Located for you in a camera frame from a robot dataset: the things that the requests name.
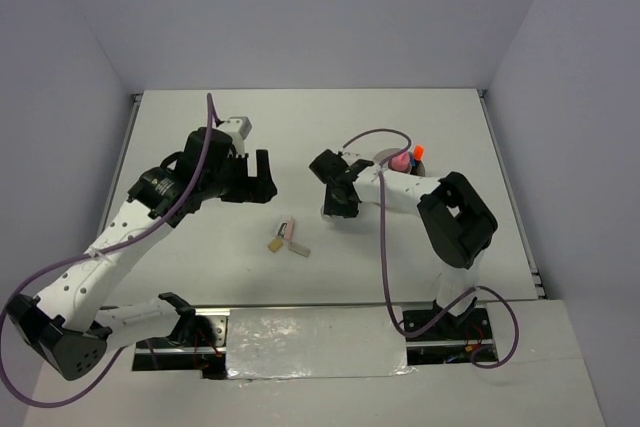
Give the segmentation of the orange black highlighter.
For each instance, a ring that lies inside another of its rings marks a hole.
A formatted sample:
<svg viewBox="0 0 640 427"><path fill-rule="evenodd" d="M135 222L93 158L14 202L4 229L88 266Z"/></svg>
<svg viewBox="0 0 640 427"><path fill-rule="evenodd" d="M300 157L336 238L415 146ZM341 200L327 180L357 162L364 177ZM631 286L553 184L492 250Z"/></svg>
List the orange black highlighter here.
<svg viewBox="0 0 640 427"><path fill-rule="evenodd" d="M421 145L416 145L414 150L413 150L413 158L416 161L421 161L424 155L425 149L423 146Z"/></svg>

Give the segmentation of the pink glue bottle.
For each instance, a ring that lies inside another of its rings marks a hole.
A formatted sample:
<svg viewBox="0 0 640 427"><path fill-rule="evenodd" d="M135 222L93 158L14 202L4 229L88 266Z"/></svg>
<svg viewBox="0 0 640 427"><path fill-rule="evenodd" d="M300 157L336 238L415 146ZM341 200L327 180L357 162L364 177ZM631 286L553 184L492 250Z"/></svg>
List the pink glue bottle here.
<svg viewBox="0 0 640 427"><path fill-rule="evenodd" d="M403 152L399 155L396 155L389 162L389 167L391 170L401 173L409 173L412 169L411 167L411 156L409 152Z"/></svg>

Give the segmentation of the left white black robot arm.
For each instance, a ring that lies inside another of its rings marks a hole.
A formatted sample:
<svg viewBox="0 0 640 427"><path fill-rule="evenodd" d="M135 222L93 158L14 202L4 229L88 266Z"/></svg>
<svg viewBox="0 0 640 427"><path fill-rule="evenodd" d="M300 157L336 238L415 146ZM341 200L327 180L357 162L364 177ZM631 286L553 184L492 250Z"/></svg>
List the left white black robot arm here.
<svg viewBox="0 0 640 427"><path fill-rule="evenodd" d="M33 296L18 293L6 307L25 342L65 380L87 375L113 350L149 338L189 343L203 318L175 293L133 305L106 300L133 267L202 204L265 204L277 193L265 149L256 173L241 138L218 129L191 132L183 150L141 174L115 218L79 260Z"/></svg>

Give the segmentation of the grey rectangular eraser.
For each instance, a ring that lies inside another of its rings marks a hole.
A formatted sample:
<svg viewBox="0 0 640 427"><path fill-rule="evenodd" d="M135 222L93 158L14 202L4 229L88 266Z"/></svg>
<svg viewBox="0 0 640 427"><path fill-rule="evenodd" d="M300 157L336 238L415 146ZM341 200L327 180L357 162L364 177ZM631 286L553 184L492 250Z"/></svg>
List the grey rectangular eraser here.
<svg viewBox="0 0 640 427"><path fill-rule="evenodd" d="M306 246L304 246L302 244L299 244L297 242L289 242L288 243L288 250L292 251L292 252L294 252L294 253L296 253L298 255L301 255L303 257L309 257L310 253L311 253L311 250L308 247L306 247Z"/></svg>

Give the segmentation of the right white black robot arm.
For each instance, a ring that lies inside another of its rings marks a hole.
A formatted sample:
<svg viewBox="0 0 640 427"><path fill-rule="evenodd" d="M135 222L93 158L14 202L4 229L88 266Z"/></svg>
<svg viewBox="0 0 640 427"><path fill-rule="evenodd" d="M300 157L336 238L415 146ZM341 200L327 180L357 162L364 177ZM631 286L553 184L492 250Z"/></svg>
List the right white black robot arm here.
<svg viewBox="0 0 640 427"><path fill-rule="evenodd" d="M350 219L358 216L362 204L379 205L383 296L396 330L406 338L416 338L434 327L446 338L460 336L477 302L477 264L498 229L495 216L467 178L458 172L443 178L415 176L329 149L309 169L325 186L324 216ZM414 331L397 320L392 306L386 244L389 211L422 221L442 266L435 316Z"/></svg>

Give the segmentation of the tan square eraser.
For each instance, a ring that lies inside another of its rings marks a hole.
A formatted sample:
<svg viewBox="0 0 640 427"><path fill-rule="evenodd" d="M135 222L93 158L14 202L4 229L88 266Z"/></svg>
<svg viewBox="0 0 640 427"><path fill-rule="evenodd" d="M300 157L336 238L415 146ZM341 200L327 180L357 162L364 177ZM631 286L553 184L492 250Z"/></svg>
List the tan square eraser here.
<svg viewBox="0 0 640 427"><path fill-rule="evenodd" d="M283 246L283 241L279 238L274 238L269 244L268 249L275 253Z"/></svg>

